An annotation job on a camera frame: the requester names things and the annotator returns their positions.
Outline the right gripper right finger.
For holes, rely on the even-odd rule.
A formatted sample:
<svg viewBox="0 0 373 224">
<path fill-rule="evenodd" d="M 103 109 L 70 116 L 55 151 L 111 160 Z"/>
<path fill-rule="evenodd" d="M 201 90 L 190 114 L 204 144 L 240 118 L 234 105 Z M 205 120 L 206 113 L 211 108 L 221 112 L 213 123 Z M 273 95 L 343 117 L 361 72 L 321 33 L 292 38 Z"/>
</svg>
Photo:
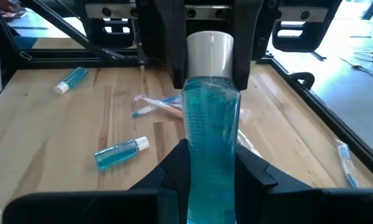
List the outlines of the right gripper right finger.
<svg viewBox="0 0 373 224">
<path fill-rule="evenodd" d="M 239 145 L 236 221 L 237 224 L 373 224 L 373 189 L 313 188 Z"/>
</svg>

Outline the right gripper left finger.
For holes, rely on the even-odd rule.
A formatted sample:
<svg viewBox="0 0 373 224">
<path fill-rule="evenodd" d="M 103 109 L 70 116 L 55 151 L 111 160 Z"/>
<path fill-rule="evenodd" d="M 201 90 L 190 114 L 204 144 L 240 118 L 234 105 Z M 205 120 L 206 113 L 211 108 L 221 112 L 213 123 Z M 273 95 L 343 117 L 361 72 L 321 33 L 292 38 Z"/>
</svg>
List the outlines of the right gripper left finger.
<svg viewBox="0 0 373 224">
<path fill-rule="evenodd" d="M 187 224 L 189 191 L 183 139 L 128 190 L 24 195 L 5 207 L 2 224 Z"/>
</svg>

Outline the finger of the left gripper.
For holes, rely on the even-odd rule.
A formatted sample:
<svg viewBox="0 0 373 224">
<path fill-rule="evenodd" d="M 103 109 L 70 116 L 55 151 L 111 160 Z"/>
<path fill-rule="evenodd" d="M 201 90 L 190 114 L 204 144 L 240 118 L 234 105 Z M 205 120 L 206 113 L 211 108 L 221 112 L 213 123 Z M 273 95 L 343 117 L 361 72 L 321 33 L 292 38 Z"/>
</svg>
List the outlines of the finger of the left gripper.
<svg viewBox="0 0 373 224">
<path fill-rule="evenodd" d="M 184 0 L 136 0 L 136 8 L 145 55 L 164 63 L 173 87 L 183 88 L 187 65 Z"/>
<path fill-rule="evenodd" d="M 280 0 L 234 0 L 233 3 L 233 82 L 245 90 L 251 62 L 265 55 Z"/>
</svg>

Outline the blue mouthwash bottle white cap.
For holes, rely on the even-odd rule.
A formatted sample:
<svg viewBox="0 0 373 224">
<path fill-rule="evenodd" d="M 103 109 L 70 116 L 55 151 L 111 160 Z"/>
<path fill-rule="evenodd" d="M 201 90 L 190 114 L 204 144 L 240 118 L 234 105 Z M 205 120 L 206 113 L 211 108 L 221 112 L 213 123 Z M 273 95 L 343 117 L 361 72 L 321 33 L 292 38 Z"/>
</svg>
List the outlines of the blue mouthwash bottle white cap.
<svg viewBox="0 0 373 224">
<path fill-rule="evenodd" d="M 235 224 L 234 169 L 241 94 L 232 82 L 231 35 L 187 37 L 183 119 L 190 152 L 188 224 Z"/>
<path fill-rule="evenodd" d="M 58 95 L 65 94 L 68 90 L 73 89 L 87 76 L 88 71 L 85 68 L 77 67 L 70 72 L 65 78 L 63 78 L 53 90 Z"/>
<path fill-rule="evenodd" d="M 149 140 L 143 136 L 107 147 L 94 154 L 96 165 L 99 170 L 105 170 L 133 158 L 141 151 L 148 149 L 149 146 Z"/>
</svg>

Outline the person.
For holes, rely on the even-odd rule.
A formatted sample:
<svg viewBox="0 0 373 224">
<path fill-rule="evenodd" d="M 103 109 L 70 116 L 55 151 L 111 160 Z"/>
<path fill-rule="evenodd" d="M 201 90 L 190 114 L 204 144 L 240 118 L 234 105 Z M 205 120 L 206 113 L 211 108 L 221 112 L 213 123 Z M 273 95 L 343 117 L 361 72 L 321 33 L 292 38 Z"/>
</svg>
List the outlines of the person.
<svg viewBox="0 0 373 224">
<path fill-rule="evenodd" d="M 0 12 L 5 21 L 13 21 L 24 16 L 27 10 L 11 0 L 0 0 Z"/>
</svg>

